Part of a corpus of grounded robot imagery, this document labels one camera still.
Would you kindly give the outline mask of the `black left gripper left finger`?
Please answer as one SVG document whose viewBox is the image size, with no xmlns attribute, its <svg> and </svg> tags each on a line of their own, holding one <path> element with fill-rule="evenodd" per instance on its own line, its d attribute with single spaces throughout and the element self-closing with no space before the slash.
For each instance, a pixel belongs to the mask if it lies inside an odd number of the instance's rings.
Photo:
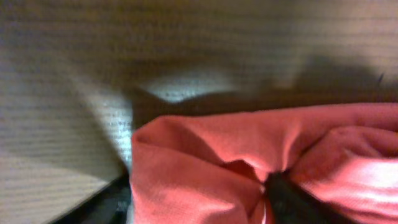
<svg viewBox="0 0 398 224">
<path fill-rule="evenodd" d="M 130 204 L 131 188 L 125 174 L 50 223 L 126 224 Z"/>
</svg>

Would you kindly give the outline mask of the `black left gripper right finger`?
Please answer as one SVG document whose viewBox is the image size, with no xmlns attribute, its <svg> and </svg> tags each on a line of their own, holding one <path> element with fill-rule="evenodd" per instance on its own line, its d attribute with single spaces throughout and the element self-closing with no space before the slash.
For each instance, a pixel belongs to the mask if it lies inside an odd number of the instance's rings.
<svg viewBox="0 0 398 224">
<path fill-rule="evenodd" d="M 279 224 L 355 224 L 304 191 L 283 172 L 271 174 L 264 183 L 267 196 Z"/>
</svg>

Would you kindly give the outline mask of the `red printed t-shirt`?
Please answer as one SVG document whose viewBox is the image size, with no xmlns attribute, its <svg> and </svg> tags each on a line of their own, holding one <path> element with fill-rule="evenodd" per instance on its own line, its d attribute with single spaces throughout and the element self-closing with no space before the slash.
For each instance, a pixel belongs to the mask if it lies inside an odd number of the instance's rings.
<svg viewBox="0 0 398 224">
<path fill-rule="evenodd" d="M 132 136 L 134 223 L 274 223 L 271 174 L 359 223 L 397 222 L 397 105 L 161 116 Z"/>
</svg>

